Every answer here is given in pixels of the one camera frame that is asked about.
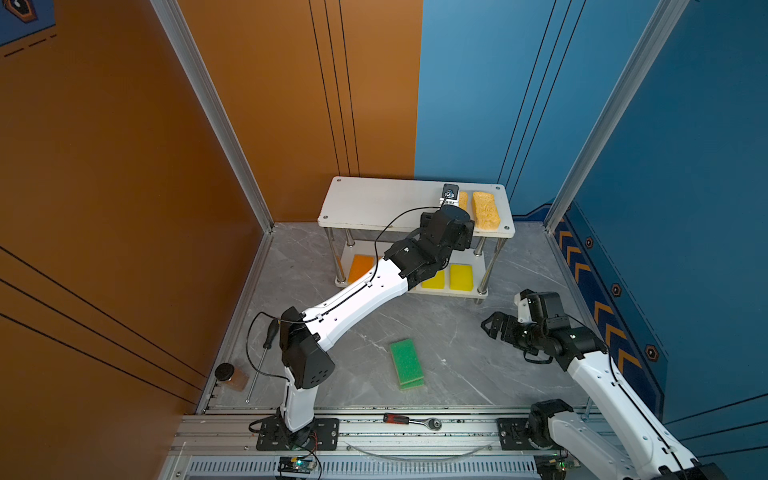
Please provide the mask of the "tan cellulose sponge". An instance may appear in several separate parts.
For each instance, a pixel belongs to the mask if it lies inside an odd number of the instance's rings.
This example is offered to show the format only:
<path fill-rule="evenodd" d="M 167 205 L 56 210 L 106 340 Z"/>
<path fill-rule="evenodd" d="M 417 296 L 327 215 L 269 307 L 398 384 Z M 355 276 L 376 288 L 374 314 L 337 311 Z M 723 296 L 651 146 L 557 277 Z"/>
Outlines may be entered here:
<path fill-rule="evenodd" d="M 458 207 L 466 212 L 469 211 L 469 195 L 466 191 L 459 192 Z"/>
<path fill-rule="evenodd" d="M 475 191 L 472 193 L 471 205 L 475 217 L 475 227 L 483 231 L 495 231 L 501 225 L 495 197 L 492 193 Z"/>

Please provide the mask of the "pale yellow sponge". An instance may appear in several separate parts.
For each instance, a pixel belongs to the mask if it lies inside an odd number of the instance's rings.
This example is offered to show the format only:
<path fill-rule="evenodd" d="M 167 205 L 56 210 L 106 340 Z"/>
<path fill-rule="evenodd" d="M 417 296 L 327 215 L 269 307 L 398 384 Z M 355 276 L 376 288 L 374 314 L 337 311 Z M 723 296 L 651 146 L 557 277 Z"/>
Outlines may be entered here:
<path fill-rule="evenodd" d="M 355 255 L 348 274 L 349 283 L 354 283 L 368 273 L 376 264 L 376 259 L 370 255 Z"/>

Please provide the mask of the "green sponge top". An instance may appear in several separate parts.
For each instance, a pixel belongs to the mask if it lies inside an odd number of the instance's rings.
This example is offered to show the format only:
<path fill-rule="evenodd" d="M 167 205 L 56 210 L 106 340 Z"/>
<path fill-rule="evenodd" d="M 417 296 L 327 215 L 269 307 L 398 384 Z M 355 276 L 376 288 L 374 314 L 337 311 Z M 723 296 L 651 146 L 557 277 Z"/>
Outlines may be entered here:
<path fill-rule="evenodd" d="M 424 379 L 422 366 L 412 339 L 392 343 L 390 353 L 401 387 Z"/>

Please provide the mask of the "green sponge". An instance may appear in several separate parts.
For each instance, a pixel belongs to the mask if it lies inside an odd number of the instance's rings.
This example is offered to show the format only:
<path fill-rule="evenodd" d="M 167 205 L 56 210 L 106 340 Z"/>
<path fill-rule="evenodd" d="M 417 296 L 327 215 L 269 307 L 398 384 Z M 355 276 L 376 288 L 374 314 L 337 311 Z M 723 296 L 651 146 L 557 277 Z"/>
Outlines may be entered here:
<path fill-rule="evenodd" d="M 423 387 L 425 385 L 424 379 L 417 379 L 410 382 L 403 383 L 399 386 L 401 391 L 406 391 L 414 388 Z"/>
<path fill-rule="evenodd" d="M 401 387 L 424 379 L 422 366 L 412 339 L 392 343 L 390 353 Z"/>

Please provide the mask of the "green sponge bottom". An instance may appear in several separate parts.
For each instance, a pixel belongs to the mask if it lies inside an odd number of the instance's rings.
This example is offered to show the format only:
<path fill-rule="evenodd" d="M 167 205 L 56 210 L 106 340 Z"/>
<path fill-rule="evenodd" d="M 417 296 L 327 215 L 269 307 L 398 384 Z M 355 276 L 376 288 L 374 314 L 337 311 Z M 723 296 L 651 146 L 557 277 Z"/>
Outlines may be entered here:
<path fill-rule="evenodd" d="M 424 379 L 417 379 L 410 382 L 403 383 L 399 386 L 401 391 L 406 391 L 414 388 L 423 387 L 425 385 Z"/>

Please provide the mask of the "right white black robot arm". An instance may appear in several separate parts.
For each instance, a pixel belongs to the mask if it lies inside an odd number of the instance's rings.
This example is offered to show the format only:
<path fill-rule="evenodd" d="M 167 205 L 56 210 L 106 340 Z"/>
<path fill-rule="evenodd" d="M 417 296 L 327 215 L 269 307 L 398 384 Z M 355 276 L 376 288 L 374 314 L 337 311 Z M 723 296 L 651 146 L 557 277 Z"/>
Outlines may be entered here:
<path fill-rule="evenodd" d="M 514 315 L 494 312 L 482 321 L 492 339 L 506 342 L 537 365 L 556 363 L 588 395 L 616 434 L 615 447 L 561 399 L 535 403 L 526 422 L 529 443 L 573 455 L 599 479 L 722 479 L 660 422 L 620 373 L 607 343 L 567 314 L 555 292 L 524 290 Z"/>

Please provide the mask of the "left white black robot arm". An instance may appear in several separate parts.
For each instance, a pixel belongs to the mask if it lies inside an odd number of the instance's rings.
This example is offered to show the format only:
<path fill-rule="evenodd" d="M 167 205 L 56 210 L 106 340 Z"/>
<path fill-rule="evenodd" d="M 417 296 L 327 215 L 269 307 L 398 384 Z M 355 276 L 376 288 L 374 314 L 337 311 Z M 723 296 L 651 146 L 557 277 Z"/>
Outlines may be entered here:
<path fill-rule="evenodd" d="M 336 342 L 377 308 L 445 269 L 453 252 L 470 247 L 474 221 L 468 212 L 454 205 L 417 210 L 420 226 L 383 251 L 361 278 L 314 307 L 291 307 L 281 315 L 287 387 L 279 417 L 288 432 L 302 432 L 314 421 L 317 387 L 335 369 L 329 351 Z"/>

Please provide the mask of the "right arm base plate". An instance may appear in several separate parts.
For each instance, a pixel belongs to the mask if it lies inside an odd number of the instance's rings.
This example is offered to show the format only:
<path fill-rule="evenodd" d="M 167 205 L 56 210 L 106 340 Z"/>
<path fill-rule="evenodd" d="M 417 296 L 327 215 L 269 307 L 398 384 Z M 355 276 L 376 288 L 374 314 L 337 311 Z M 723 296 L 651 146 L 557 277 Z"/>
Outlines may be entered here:
<path fill-rule="evenodd" d="M 497 418 L 496 427 L 502 451 L 529 451 L 538 447 L 531 443 L 528 420 L 525 418 Z"/>

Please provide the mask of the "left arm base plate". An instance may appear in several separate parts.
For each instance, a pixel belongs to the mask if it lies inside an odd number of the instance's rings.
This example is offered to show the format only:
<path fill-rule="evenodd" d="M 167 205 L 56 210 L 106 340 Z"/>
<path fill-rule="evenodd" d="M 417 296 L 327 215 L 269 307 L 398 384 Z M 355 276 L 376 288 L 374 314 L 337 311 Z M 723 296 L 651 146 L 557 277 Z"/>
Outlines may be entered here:
<path fill-rule="evenodd" d="M 316 417 L 309 425 L 291 432 L 281 418 L 269 416 L 257 424 L 258 451 L 335 451 L 339 440 L 338 418 Z"/>

